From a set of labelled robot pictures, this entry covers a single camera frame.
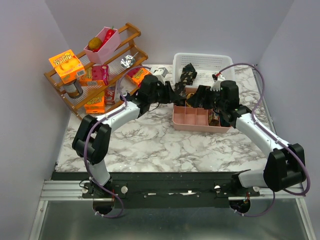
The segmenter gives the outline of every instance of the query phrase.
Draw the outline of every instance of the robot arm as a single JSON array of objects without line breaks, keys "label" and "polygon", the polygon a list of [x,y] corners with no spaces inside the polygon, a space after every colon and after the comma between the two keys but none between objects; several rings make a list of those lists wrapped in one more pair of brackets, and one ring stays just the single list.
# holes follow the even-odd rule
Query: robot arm
[{"label": "robot arm", "polygon": [[[221,90],[211,95],[210,101],[219,110],[223,118],[234,128],[248,136],[267,157],[265,169],[246,170],[232,176],[232,184],[236,189],[249,187],[270,188],[277,192],[302,183],[306,176],[293,157],[275,142],[269,135],[257,127],[252,119],[251,110],[239,104],[239,89],[234,81],[225,80],[221,83]],[[150,104],[179,103],[180,97],[171,88],[170,82],[163,84],[156,76],[147,75],[141,83],[140,89],[127,97],[127,106],[120,106],[111,112],[97,118],[87,115],[83,118],[76,133],[72,148],[80,157],[84,155],[85,141],[89,130],[99,120],[106,118],[95,129],[96,137],[90,137],[87,147],[87,160],[92,175],[99,184],[104,186],[110,179],[104,157],[108,152],[110,134],[125,123],[137,119],[146,113]],[[118,114],[112,113],[125,107]],[[291,145],[272,133],[274,137],[294,151],[305,164],[304,149],[299,144]]]}]

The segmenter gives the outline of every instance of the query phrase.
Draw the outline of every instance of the pink plastic container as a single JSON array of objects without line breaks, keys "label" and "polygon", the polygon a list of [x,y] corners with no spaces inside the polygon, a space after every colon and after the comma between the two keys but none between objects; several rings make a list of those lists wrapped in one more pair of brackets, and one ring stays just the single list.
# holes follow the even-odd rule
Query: pink plastic container
[{"label": "pink plastic container", "polygon": [[[107,34],[107,31],[111,29],[110,27],[104,27],[101,32],[96,36],[101,39],[103,42],[105,39],[105,36]],[[117,49],[117,47],[121,43],[120,35],[118,32],[118,29],[115,30],[115,33],[110,37],[110,39],[103,45],[103,47],[100,48],[99,51],[93,52],[88,49],[88,45],[83,49],[85,54],[87,55],[90,62],[95,64],[101,64],[103,65],[106,61],[112,57],[113,52]]]},{"label": "pink plastic container", "polygon": [[[185,92],[195,93],[197,89],[186,88]],[[188,106],[173,106],[173,128],[180,131],[225,134],[230,127],[209,126],[208,110]]]}]

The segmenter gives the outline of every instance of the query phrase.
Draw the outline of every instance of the white plastic basket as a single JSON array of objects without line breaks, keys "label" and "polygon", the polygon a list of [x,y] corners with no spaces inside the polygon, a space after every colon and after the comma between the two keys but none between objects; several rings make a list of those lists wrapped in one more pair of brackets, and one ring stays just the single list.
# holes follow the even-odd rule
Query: white plastic basket
[{"label": "white plastic basket", "polygon": [[[212,86],[214,83],[212,74],[216,74],[219,70],[233,64],[229,56],[179,52],[173,58],[172,76],[175,83],[179,82],[182,69],[189,63],[193,65],[197,75],[192,86],[187,87],[194,86],[196,88],[199,85]],[[236,79],[233,67],[223,71],[222,75],[226,80],[235,81]]]}]

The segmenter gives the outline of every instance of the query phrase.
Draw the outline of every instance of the red bell pepper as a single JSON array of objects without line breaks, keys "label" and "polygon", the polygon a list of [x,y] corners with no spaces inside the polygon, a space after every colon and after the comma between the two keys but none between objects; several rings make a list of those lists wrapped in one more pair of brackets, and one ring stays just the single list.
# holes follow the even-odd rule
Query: red bell pepper
[{"label": "red bell pepper", "polygon": [[106,44],[106,42],[112,37],[112,35],[115,34],[115,32],[116,31],[114,30],[114,26],[112,26],[112,28],[110,28],[106,32],[104,40],[103,40],[101,46],[99,48],[97,48],[97,49],[94,49],[92,52],[94,52],[94,53],[98,52]]}]

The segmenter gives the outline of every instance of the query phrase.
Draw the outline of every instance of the marble countertop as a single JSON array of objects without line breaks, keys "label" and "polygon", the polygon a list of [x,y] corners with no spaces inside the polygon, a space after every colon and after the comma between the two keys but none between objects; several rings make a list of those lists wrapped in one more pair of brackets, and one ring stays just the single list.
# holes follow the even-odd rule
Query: marble countertop
[{"label": "marble countertop", "polygon": [[[166,81],[171,81],[172,65],[166,67]],[[235,67],[240,102],[250,109],[260,94],[251,68]],[[131,91],[134,85],[124,83]],[[172,121],[173,105],[161,104],[142,117],[130,121],[111,134],[105,163],[110,172],[238,172],[264,168],[267,160],[260,149],[237,129],[227,133],[177,131]],[[268,119],[263,106],[257,117],[267,127]],[[57,172],[85,172],[83,158],[72,149],[72,141],[80,120],[71,114],[58,157]]]}]

